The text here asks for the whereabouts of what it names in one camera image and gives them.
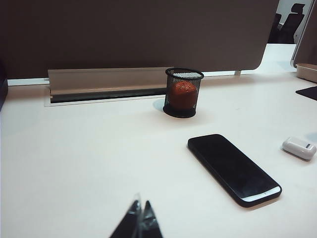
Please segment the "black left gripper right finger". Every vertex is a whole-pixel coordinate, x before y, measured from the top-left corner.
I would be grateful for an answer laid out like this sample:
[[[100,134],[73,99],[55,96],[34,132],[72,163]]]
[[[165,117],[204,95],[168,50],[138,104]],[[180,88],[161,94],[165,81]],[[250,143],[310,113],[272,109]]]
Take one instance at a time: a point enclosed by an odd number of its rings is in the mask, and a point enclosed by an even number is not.
[[[142,237],[163,238],[154,210],[148,200],[142,216]]]

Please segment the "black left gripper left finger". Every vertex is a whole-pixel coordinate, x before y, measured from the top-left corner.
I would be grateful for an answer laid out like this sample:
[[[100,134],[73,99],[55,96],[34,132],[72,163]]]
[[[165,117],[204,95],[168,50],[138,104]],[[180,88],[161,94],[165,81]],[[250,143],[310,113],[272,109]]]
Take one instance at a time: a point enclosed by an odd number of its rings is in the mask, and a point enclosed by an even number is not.
[[[140,194],[134,195],[132,203],[126,213],[110,235],[110,238],[136,238],[138,236],[139,221],[142,215]]]

